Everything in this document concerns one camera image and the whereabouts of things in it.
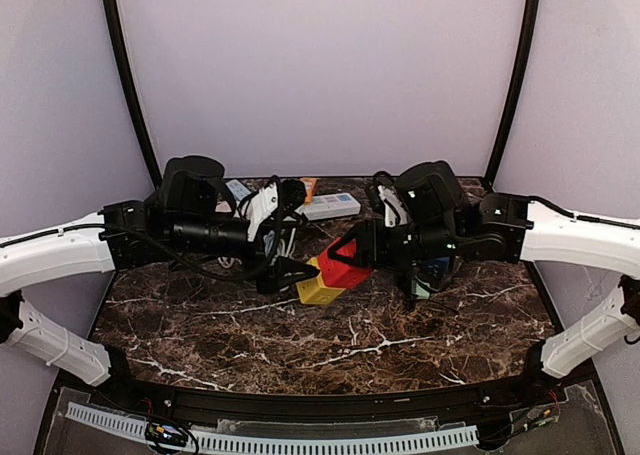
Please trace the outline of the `light green plug adapter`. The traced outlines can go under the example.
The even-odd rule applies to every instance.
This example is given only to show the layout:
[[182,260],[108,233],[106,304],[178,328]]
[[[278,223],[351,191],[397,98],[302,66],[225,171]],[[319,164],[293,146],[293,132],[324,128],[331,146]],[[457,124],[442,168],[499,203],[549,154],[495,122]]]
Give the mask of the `light green plug adapter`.
[[416,277],[410,280],[410,292],[413,299],[417,301],[427,301],[433,296],[431,287]]

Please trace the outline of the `yellow cube socket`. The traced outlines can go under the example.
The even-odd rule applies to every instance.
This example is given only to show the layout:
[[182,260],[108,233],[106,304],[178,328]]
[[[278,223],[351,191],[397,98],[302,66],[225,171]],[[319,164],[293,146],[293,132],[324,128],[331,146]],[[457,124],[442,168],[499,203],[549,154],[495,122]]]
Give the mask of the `yellow cube socket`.
[[326,306],[346,291],[345,288],[326,286],[322,274],[296,284],[296,291],[302,304]]

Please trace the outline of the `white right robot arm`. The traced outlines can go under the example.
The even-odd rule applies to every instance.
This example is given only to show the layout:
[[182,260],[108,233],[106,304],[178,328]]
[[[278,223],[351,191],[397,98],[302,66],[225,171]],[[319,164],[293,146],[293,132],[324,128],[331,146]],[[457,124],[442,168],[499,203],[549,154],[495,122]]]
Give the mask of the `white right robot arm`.
[[561,379],[593,355],[639,329],[639,223],[562,209],[540,197],[491,193],[475,205],[442,209],[388,227],[354,225],[328,250],[353,267],[409,273],[422,261],[460,257],[509,263],[559,262],[619,274],[589,313],[538,343],[533,368]]

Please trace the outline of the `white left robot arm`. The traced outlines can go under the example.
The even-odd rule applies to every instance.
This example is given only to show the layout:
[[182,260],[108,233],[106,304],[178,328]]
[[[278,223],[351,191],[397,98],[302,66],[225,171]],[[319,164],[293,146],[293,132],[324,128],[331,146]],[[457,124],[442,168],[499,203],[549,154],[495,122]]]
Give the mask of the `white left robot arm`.
[[318,269],[278,255],[283,218],[259,222],[230,213],[200,214],[140,201],[110,205],[71,223],[1,241],[1,341],[91,387],[127,382],[119,349],[91,342],[38,311],[26,287],[86,273],[173,262],[223,282],[252,281],[273,294],[310,280]]

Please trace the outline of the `blue cube socket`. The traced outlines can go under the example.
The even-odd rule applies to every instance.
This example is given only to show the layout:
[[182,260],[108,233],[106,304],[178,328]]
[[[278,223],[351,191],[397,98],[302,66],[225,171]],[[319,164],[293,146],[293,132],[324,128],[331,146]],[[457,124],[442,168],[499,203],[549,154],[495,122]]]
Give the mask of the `blue cube socket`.
[[454,257],[441,257],[425,263],[424,275],[428,284],[444,286],[451,281],[454,269]]

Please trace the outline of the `red cube socket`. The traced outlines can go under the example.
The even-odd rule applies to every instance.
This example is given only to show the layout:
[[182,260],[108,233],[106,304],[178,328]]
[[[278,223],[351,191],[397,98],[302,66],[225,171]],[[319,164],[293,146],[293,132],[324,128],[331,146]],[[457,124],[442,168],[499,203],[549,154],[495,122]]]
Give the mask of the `red cube socket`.
[[368,279],[373,269],[349,265],[331,258],[329,256],[330,249],[341,242],[342,239],[336,240],[320,254],[318,257],[319,270],[325,286],[351,290]]

